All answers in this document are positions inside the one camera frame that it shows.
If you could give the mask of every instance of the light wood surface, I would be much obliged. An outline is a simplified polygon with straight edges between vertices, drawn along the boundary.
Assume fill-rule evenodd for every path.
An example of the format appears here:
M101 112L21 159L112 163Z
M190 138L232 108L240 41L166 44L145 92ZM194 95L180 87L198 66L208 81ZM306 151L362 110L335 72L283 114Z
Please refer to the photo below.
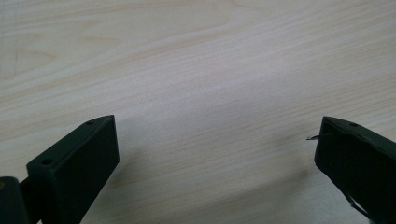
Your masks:
M395 103L396 1L0 0L0 175L116 116L82 223L368 223L305 138Z

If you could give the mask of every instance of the wooden table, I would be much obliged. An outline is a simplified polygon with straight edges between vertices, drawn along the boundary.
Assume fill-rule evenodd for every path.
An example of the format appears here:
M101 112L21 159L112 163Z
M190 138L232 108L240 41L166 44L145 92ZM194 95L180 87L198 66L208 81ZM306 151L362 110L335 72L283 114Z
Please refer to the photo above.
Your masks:
M82 223L368 223L305 138L395 103L396 1L0 2L0 175L116 116Z

